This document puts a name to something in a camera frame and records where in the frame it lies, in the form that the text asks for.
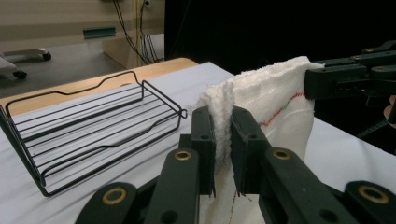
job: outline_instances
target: cloth fold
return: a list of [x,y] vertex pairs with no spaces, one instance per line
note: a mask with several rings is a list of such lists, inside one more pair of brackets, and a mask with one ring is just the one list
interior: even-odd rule
[[304,74],[321,68],[307,57],[296,57],[258,70],[246,71],[210,86],[190,112],[208,106],[216,139],[217,197],[201,196],[200,223],[264,223],[258,195],[235,197],[231,165],[230,117],[233,106],[250,111],[272,147],[294,151],[304,160],[314,120],[314,101],[304,97]]

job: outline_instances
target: black wire rack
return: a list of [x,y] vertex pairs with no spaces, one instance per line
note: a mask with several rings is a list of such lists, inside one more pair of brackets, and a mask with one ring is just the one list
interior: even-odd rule
[[[134,83],[11,116],[10,108],[45,95],[75,95],[119,76]],[[187,110],[134,71],[103,79],[97,86],[64,93],[49,91],[0,106],[0,126],[41,193],[49,197],[108,169],[176,131]]]

